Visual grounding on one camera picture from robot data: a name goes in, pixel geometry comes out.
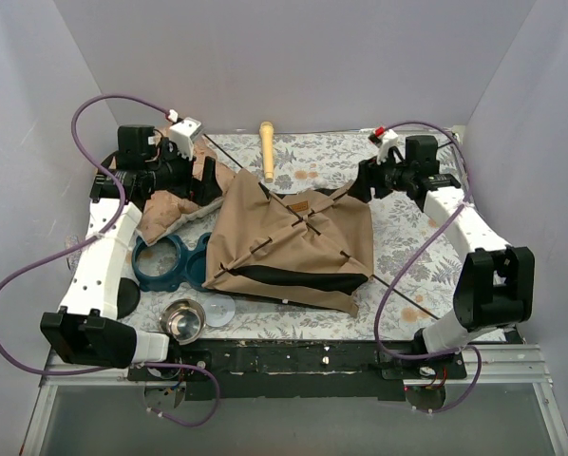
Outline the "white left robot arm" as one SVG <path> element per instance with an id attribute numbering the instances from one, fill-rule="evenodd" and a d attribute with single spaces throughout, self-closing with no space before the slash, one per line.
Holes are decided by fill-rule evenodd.
<path id="1" fill-rule="evenodd" d="M 200 178 L 193 175 L 201 129 L 192 118 L 176 120 L 165 134 L 151 125 L 119 128 L 115 164 L 96 174 L 90 190 L 90 243 L 57 312 L 44 313 L 40 323 L 63 361 L 102 368 L 149 362 L 163 380 L 180 373 L 182 358 L 169 348 L 167 335 L 120 322 L 121 305 L 136 307 L 140 299 L 139 288 L 123 286 L 121 278 L 144 205 L 155 192 L 168 191 L 200 206 L 221 197 L 214 159 L 205 160 Z"/>

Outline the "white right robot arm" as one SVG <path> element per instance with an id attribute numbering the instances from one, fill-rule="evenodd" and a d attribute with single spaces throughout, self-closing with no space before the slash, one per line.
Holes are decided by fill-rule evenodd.
<path id="1" fill-rule="evenodd" d="M 431 377 L 449 355 L 474 339 L 529 319 L 533 308 L 535 257 L 491 229 L 460 182 L 440 170 L 438 142 L 414 135 L 398 149 L 398 136 L 379 127 L 370 136 L 375 157 L 361 161 L 349 196 L 363 202 L 401 192 L 439 226 L 463 263 L 453 308 L 419 330 L 406 358 L 421 377 Z"/>

